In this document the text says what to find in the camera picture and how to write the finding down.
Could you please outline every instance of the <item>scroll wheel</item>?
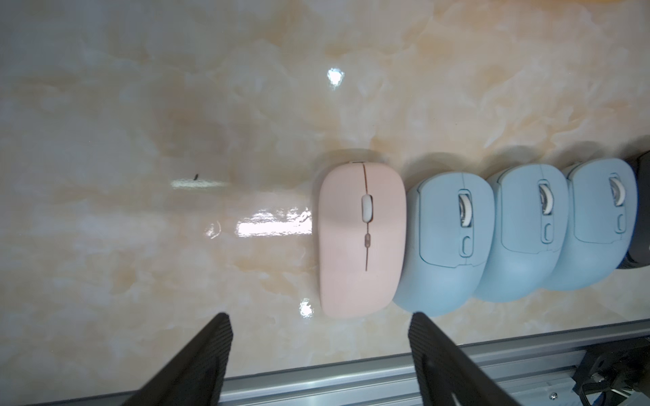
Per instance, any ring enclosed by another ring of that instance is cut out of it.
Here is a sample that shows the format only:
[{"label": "scroll wheel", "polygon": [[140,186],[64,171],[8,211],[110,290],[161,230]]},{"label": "scroll wheel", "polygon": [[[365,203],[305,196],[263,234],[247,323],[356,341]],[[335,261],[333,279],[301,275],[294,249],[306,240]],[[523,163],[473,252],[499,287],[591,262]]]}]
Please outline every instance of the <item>scroll wheel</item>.
[{"label": "scroll wheel", "polygon": [[622,206],[625,202],[625,187],[623,183],[615,177],[611,177],[610,187],[612,188],[612,196],[614,197],[614,206]]},{"label": "scroll wheel", "polygon": [[539,197],[541,198],[541,213],[548,216],[553,211],[553,193],[546,184],[539,184]]},{"label": "scroll wheel", "polygon": [[372,221],[372,196],[369,194],[361,197],[361,219],[364,223]]},{"label": "scroll wheel", "polygon": [[472,224],[472,202],[466,194],[458,195],[458,204],[460,205],[460,226],[469,227]]}]

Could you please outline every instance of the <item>beige marble tabletop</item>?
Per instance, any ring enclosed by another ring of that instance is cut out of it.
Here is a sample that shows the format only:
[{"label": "beige marble tabletop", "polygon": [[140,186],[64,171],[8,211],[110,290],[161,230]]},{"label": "beige marble tabletop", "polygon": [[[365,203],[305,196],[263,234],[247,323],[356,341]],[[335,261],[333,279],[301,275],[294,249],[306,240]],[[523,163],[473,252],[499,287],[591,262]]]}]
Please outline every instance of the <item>beige marble tabletop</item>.
[{"label": "beige marble tabletop", "polygon": [[[0,404],[136,389],[220,311],[228,376],[407,352],[395,305],[320,310],[323,173],[650,149],[649,34],[641,0],[2,2]],[[649,284],[436,322],[461,344],[648,318]]]}]

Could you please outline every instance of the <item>black computer mouse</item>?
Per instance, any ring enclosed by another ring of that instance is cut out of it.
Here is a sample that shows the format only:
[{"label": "black computer mouse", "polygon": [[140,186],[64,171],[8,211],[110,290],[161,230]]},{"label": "black computer mouse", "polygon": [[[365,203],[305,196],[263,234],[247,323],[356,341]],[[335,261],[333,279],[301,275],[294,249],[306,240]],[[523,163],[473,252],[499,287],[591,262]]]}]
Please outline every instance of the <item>black computer mouse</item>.
[{"label": "black computer mouse", "polygon": [[630,248],[619,269],[650,265],[650,151],[627,160],[636,176],[639,203]]}]

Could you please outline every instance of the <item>light blue computer mouse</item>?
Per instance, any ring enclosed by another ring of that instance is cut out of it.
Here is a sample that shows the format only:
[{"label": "light blue computer mouse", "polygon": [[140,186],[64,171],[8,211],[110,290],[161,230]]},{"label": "light blue computer mouse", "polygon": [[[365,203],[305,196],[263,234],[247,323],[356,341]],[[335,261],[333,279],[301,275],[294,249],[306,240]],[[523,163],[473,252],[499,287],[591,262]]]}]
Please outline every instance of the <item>light blue computer mouse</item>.
[{"label": "light blue computer mouse", "polygon": [[404,268],[393,301],[429,317],[462,306],[483,274],[494,230],[494,195],[485,180],[450,172],[406,195]]},{"label": "light blue computer mouse", "polygon": [[494,239],[474,296],[521,299],[541,286],[560,256],[569,216],[566,178],[553,166],[528,164],[487,181],[495,195]]},{"label": "light blue computer mouse", "polygon": [[543,287],[580,289],[607,277],[621,262],[636,221],[636,179],[620,159],[597,159],[565,169],[569,223],[562,253]]}]

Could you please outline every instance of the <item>computer mouse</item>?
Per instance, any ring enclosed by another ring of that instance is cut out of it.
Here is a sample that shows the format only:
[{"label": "computer mouse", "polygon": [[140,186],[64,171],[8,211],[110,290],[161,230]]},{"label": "computer mouse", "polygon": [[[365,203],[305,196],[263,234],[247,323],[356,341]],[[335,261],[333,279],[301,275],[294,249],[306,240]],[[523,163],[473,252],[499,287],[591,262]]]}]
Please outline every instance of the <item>computer mouse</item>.
[{"label": "computer mouse", "polygon": [[376,312],[393,299],[406,240],[406,193],[385,164],[334,168],[318,197],[320,303],[334,318]]},{"label": "computer mouse", "polygon": [[492,189],[471,173],[442,173],[413,187],[406,201],[406,253],[393,301],[429,317],[449,313],[483,274],[494,231]]},{"label": "computer mouse", "polygon": [[490,177],[495,195],[492,248],[474,297],[521,299],[555,268],[569,217],[566,178],[554,166],[527,164]]},{"label": "computer mouse", "polygon": [[650,151],[627,160],[636,176],[638,207],[630,248],[619,269],[650,265]]},{"label": "computer mouse", "polygon": [[621,159],[597,159],[564,171],[569,185],[569,221],[560,258],[542,286],[584,288],[621,263],[636,220],[636,179]]}]

